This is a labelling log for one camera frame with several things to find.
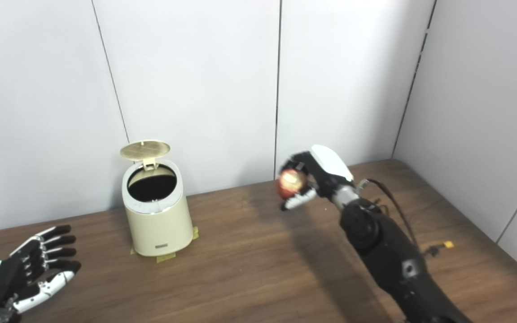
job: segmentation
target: black cable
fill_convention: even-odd
[[[394,204],[394,207],[396,207],[396,210],[398,211],[398,214],[400,215],[402,222],[404,222],[404,225],[405,225],[406,229],[408,230],[408,235],[410,236],[412,243],[416,247],[418,247],[418,241],[416,240],[416,237],[414,236],[414,231],[412,230],[412,227],[410,226],[408,219],[406,219],[406,215],[404,214],[404,212],[402,212],[402,208],[400,208],[400,205],[398,204],[398,202],[396,202],[396,199],[394,199],[394,196],[392,195],[390,190],[388,190],[388,188],[384,184],[380,183],[379,181],[377,181],[375,179],[368,178],[367,181],[378,186],[378,188],[380,188],[380,190],[382,190],[382,192],[384,192],[384,194],[386,194],[386,196],[388,196],[388,198],[390,198],[390,201],[392,201],[392,204]]]

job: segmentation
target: trash can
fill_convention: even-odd
[[[171,148],[162,141],[138,141],[121,149],[135,162],[123,176],[123,203],[135,251],[162,256],[181,250],[193,240],[193,223],[183,178],[170,160],[160,159]]]

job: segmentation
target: black arm segment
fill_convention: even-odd
[[[368,200],[347,204],[340,225],[382,290],[410,323],[472,323],[428,273],[424,257],[400,227]]]

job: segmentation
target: robot finger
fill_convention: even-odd
[[[70,264],[71,262],[69,260],[63,260],[63,259],[51,259],[46,260],[45,263],[47,264],[48,269],[63,269],[65,266]]]
[[[303,192],[298,192],[294,196],[291,196],[289,199],[285,200],[280,209],[282,211],[294,209],[297,206],[303,205],[306,202],[314,199],[317,196],[316,189],[312,186],[308,186],[308,189]]]
[[[72,244],[77,240],[75,236],[56,236],[51,239],[45,241],[43,243],[43,247],[46,250],[51,250],[53,248],[59,247],[60,245]]]
[[[27,284],[31,284],[35,280],[37,280],[39,277],[41,277],[43,274],[45,274],[45,267],[43,265],[35,266],[33,267],[33,270],[27,272]]]
[[[304,163],[302,163],[301,161],[297,162],[292,157],[286,161],[286,163],[285,163],[285,165],[283,165],[283,167],[281,167],[280,172],[283,172],[284,170],[290,170],[290,169],[298,170],[298,171],[301,171],[304,174],[308,175],[308,170],[306,169]]]
[[[77,254],[76,249],[74,248],[55,248],[51,250],[44,251],[47,260],[57,259],[59,257],[71,257]]]
[[[57,227],[50,227],[45,231],[37,233],[35,237],[41,237],[42,241],[49,240],[52,237],[64,235],[71,232],[71,225],[58,225]]]
[[[41,250],[41,241],[33,239],[33,237],[27,239],[17,249],[9,254],[10,257],[20,257],[23,262],[26,262],[33,254]]]
[[[25,313],[25,311],[32,309],[55,295],[74,278],[81,268],[80,262],[62,262],[62,264],[64,266],[57,274],[50,276],[42,282],[28,286],[17,293],[18,298],[13,303],[13,307],[15,307],[18,313]]]
[[[29,237],[24,243],[22,243],[17,249],[15,249],[9,256],[21,253],[24,258],[26,254],[35,251],[37,248],[41,248],[41,243],[51,239],[54,236],[64,235],[71,231],[71,225],[59,225],[57,227],[50,227],[45,231],[41,231],[34,236]]]

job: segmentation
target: humanoid robot hand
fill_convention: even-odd
[[[61,225],[37,233],[8,259],[0,260],[0,323],[18,323],[22,313],[72,280],[81,268],[80,262],[59,259],[76,254],[75,249],[62,247],[75,242],[74,236],[63,236],[70,231],[70,225]],[[49,275],[53,270],[59,272]]]
[[[281,209],[289,210],[312,200],[317,195],[336,204],[333,199],[337,196],[358,194],[358,189],[342,159],[328,147],[314,145],[308,151],[292,155],[283,165],[280,171],[279,193],[285,200]]]

